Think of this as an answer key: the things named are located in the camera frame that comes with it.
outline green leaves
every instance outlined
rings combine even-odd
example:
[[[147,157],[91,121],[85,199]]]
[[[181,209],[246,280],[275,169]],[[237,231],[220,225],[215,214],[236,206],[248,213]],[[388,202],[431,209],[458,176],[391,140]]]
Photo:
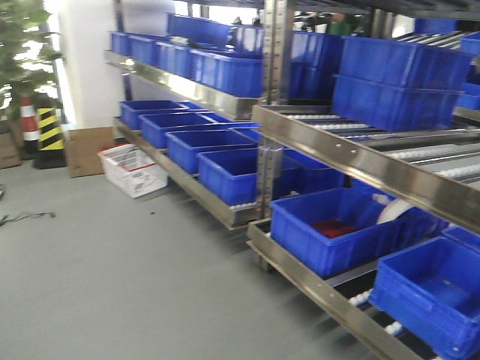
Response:
[[[43,69],[26,70],[23,64],[51,65],[62,54],[56,52],[49,43],[52,33],[41,30],[26,31],[45,23],[50,13],[44,10],[43,0],[0,0],[0,89],[9,84],[12,89],[0,91],[0,106],[5,97],[11,96],[9,109],[18,113],[20,97],[37,96],[35,89],[44,85],[55,85],[57,82],[54,73]],[[24,44],[34,41],[43,44],[35,60],[20,59],[19,54],[26,53],[29,48]]]

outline yellow and black striped post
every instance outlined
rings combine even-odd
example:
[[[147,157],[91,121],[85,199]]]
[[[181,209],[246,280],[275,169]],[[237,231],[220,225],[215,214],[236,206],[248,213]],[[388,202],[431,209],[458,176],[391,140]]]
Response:
[[[38,109],[38,118],[40,125],[40,141],[38,150],[45,152],[49,150],[63,150],[62,129],[57,122],[55,109]]]
[[[62,137],[62,129],[57,121],[55,108],[48,96],[44,95],[40,99],[37,114],[40,139],[38,140],[39,152],[33,166],[37,169],[65,167],[65,144]]]

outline metal shelving rack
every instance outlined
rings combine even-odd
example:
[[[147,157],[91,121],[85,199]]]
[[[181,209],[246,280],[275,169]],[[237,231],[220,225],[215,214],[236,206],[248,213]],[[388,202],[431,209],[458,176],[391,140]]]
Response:
[[[121,9],[122,0],[114,0]],[[480,210],[480,169],[450,178],[422,167],[422,164],[444,163],[453,159],[480,160],[478,152],[429,154],[420,158],[400,160],[387,152],[406,151],[420,146],[443,144],[470,144],[480,140],[480,130],[470,127],[480,121],[480,112],[457,108],[456,119],[463,123],[451,130],[386,133],[371,127],[332,130],[322,125],[352,124],[348,119],[327,116],[325,106],[288,106],[290,78],[291,31],[287,24],[293,21],[294,10],[303,7],[311,11],[359,12],[371,14],[371,33],[388,36],[392,26],[392,13],[410,17],[446,17],[480,20],[480,0],[192,0],[201,5],[251,6],[265,8],[265,106],[253,107],[253,120],[262,125],[259,143],[258,197],[254,204],[229,207],[205,189],[195,178],[173,163],[165,151],[153,148],[141,136],[120,121],[115,126],[132,143],[137,144],[170,174],[198,203],[209,210],[229,229],[244,227],[248,223],[248,244],[254,250],[259,265],[269,270],[277,269],[312,301],[348,329],[381,359],[421,360],[437,359],[425,343],[415,338],[401,324],[368,304],[368,294],[373,286],[376,263],[344,272],[330,279],[322,279],[306,268],[269,236],[270,208],[275,169],[282,161],[284,145],[304,152],[349,176],[361,179],[376,188],[398,196],[413,205],[426,209],[453,223],[480,233],[477,214]],[[461,34],[448,37],[423,38],[405,35],[403,41],[455,48]],[[178,79],[175,76],[134,63],[106,52],[106,60],[127,74],[141,77],[185,96],[191,101],[232,119],[246,119],[257,99],[230,99],[215,102],[223,95],[210,88]],[[192,88],[185,94],[185,88]],[[366,141],[358,140],[368,137]]]

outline black cable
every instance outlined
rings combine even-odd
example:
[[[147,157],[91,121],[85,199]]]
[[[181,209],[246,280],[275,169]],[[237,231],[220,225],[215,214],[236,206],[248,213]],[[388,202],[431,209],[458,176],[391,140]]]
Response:
[[[17,221],[25,220],[25,219],[38,219],[43,216],[49,215],[51,218],[56,216],[55,212],[20,212],[16,217],[10,217],[10,215],[5,215],[0,220],[0,227],[5,225],[6,223],[16,223]]]

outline red item in bin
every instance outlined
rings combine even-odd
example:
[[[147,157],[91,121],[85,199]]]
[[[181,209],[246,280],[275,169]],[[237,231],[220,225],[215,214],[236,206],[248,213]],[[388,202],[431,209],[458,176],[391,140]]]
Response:
[[[311,223],[310,226],[329,239],[334,239],[339,236],[354,233],[358,230],[357,228],[342,223],[338,220],[320,221],[318,223]]]

